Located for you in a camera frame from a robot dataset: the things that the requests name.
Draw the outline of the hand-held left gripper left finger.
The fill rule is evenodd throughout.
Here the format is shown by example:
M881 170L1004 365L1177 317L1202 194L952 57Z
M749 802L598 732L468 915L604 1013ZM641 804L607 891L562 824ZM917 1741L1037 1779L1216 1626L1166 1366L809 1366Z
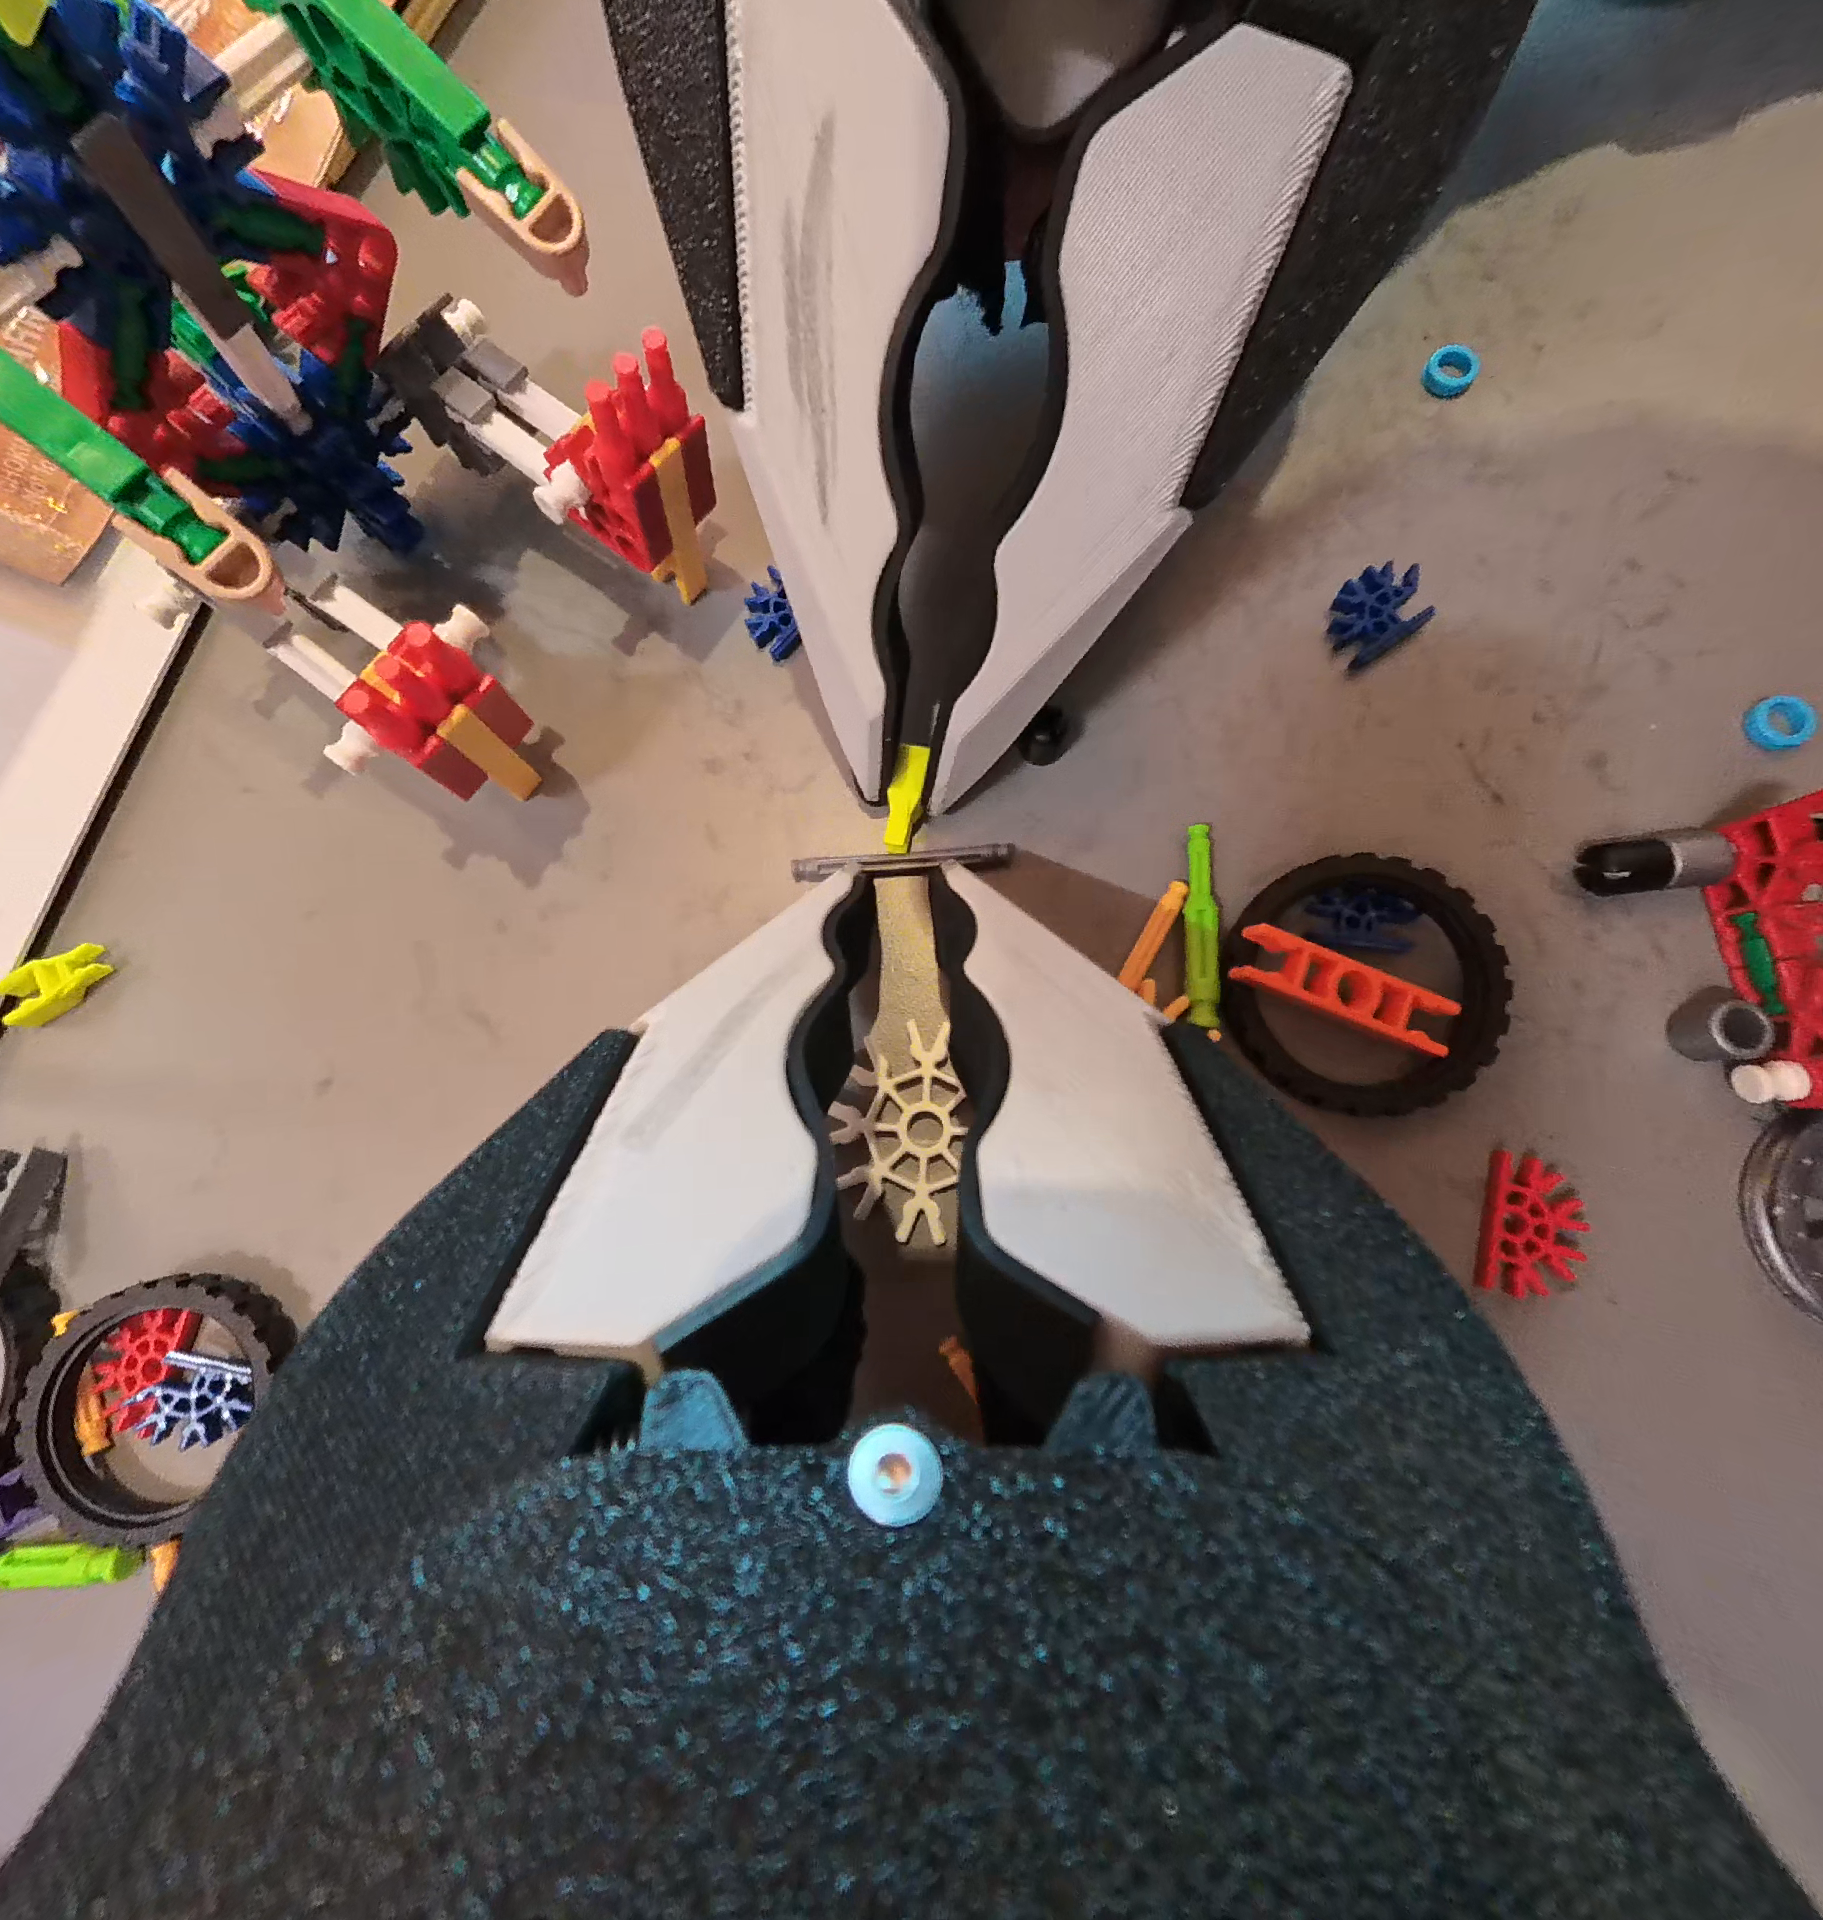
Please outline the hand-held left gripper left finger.
M484 1345L789 1378L843 1312L827 1102L852 1056L854 874L666 993L503 1290Z

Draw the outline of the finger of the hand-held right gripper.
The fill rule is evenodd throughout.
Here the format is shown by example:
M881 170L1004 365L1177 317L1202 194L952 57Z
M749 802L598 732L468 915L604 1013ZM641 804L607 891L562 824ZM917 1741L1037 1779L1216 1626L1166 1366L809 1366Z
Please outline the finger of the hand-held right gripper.
M993 630L948 706L934 811L1187 530L1190 473L1349 86L1335 53L1224 22L1170 41L1078 133L1042 258L1057 419L993 546Z
M830 732L884 787L877 587L901 323L945 227L952 99L919 5L730 3L740 407L733 440Z

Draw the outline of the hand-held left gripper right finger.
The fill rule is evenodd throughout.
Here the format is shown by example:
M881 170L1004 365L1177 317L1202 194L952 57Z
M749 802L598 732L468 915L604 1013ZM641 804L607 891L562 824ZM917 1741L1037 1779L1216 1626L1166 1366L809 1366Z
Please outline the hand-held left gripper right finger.
M1162 1015L964 868L945 975L989 1251L1160 1353L1306 1345Z

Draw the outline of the thin grey rod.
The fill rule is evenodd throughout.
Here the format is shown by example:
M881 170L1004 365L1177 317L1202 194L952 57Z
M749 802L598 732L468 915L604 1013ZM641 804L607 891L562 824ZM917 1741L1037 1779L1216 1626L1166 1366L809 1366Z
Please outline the thin grey rod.
M869 878L908 878L917 872L934 872L945 864L964 870L1000 870L1014 858L1013 844L955 844L913 852L872 852L872 853L815 853L793 857L789 874L798 884L819 884L842 872L856 872Z

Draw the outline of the white snowflake connector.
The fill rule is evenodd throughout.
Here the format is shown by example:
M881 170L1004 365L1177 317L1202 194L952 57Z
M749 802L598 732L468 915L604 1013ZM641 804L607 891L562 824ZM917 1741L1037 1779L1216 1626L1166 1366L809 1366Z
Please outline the white snowflake connector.
M970 1093L948 1056L948 1019L904 1025L892 1054L872 1033L827 1106L832 1183L854 1220L888 1217L900 1244L952 1242Z

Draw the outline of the orange ladder piece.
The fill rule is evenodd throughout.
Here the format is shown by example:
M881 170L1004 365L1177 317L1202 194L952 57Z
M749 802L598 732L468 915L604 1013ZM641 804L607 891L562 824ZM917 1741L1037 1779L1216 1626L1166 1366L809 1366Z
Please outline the orange ladder piece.
M1429 1059L1447 1056L1447 1044L1413 1019L1455 1019L1462 1013L1455 998L1270 922L1241 924L1239 938L1277 963L1231 965L1227 971L1228 985L1282 996L1356 1033L1392 1040Z

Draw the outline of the blue lattice connector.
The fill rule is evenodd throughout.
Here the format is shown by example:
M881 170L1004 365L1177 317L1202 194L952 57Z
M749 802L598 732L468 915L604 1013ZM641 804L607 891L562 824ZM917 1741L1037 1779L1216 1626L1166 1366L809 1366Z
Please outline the blue lattice connector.
M1422 563L1402 571L1392 560L1363 567L1348 578L1326 609L1326 641L1335 653L1344 653L1348 674L1367 671L1376 659L1413 637L1435 616L1435 609L1409 612L1409 600L1419 592Z

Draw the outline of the red half-round connector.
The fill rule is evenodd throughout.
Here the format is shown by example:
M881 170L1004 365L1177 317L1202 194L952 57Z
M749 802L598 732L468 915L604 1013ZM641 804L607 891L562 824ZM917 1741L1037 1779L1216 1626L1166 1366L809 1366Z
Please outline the red half-round connector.
M1551 1298L1576 1284L1587 1258L1586 1205L1572 1182L1538 1154L1492 1147L1479 1205L1473 1287L1516 1300Z

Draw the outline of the black toy tyre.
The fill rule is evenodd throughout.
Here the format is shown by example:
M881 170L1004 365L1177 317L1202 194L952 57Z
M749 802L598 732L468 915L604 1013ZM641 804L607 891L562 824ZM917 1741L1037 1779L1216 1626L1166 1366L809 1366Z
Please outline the black toy tyre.
M1464 1092L1496 1059L1501 1037L1509 1031L1509 953L1489 918L1443 872L1413 864L1405 857L1352 852L1310 858L1268 880L1237 915L1227 947L1228 968L1277 963L1270 953L1239 938L1239 928L1251 922L1270 922L1319 943L1319 928L1302 915L1302 901L1342 884L1389 889L1427 910L1427 919L1405 931L1413 940L1410 951L1336 951L1455 998L1462 1005L1455 1019L1413 1019L1447 1044L1447 1056L1429 1059L1392 1040L1381 1040L1398 1054L1394 1072L1363 1084L1330 1076L1289 1044L1282 1019L1286 1013L1299 1019L1322 1015L1237 982L1227 982L1220 990L1220 1023L1261 1076L1299 1104L1352 1117L1405 1117ZM1349 1029L1348 1033L1363 1040L1379 1040Z
M265 1287L226 1274L170 1274L124 1287L70 1316L22 1381L15 1453L40 1506L84 1542L149 1548L177 1538L241 1431L187 1451L177 1448L177 1437L146 1445L129 1431L132 1412L113 1408L110 1448L95 1457L79 1453L74 1395L82 1357L98 1353L115 1320L149 1308L202 1312L189 1353L245 1361L256 1370L252 1412L297 1338L288 1308Z

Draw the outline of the blue fan connector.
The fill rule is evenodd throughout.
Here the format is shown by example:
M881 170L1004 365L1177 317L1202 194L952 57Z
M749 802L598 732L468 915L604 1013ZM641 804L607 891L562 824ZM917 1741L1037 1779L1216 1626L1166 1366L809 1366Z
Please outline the blue fan connector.
M132 1412L129 1431L146 1445L177 1437L177 1448L202 1448L239 1431L252 1416L256 1370L245 1361L210 1353L169 1349L160 1378L141 1387L120 1412Z

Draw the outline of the red fan connector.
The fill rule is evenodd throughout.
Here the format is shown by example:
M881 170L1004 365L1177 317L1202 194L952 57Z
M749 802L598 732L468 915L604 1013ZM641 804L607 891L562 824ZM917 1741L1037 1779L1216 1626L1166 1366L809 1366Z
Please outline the red fan connector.
M110 1325L91 1357L91 1383L107 1410L146 1395L170 1370L170 1353L197 1341L202 1312L193 1308L149 1308Z

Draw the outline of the grey pulley wheel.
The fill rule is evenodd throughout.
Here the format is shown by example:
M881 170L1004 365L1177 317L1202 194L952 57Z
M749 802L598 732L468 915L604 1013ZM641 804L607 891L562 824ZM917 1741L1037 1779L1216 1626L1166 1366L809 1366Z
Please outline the grey pulley wheel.
M1761 1129L1740 1166L1737 1215L1761 1274L1823 1323L1823 1113Z

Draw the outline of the red toy model with tubes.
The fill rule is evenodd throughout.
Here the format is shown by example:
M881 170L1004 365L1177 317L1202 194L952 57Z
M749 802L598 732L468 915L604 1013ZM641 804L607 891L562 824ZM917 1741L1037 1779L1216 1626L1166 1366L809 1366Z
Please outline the red toy model with tubes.
M1702 893L1727 985L1670 1018L1670 1044L1727 1069L1737 1096L1823 1113L1823 790L1718 828L1586 844L1599 898Z

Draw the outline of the white board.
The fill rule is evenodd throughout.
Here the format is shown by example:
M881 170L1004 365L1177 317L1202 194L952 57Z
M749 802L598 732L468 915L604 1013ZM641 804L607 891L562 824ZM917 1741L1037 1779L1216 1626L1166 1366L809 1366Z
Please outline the white board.
M199 621L154 560L129 546L107 560L74 659L0 771L0 975L62 915Z

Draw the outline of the printed cardboard box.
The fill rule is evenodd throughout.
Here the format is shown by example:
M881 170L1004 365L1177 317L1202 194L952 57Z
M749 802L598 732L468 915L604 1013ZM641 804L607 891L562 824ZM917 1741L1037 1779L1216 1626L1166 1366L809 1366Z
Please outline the printed cardboard box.
M210 61L224 61L249 28L270 22L245 3L165 3L157 8ZM391 3L388 8L422 41L431 41L455 3ZM306 187L335 187L367 142L363 133L348 132L348 120L321 88L301 80L276 84L257 108L245 108L245 124L264 145L257 170ZM28 294L11 297L1 307L0 344L40 382L58 382L58 331ZM104 525L102 504L86 504L82 488L46 455L0 427L0 563L40 582L62 582Z

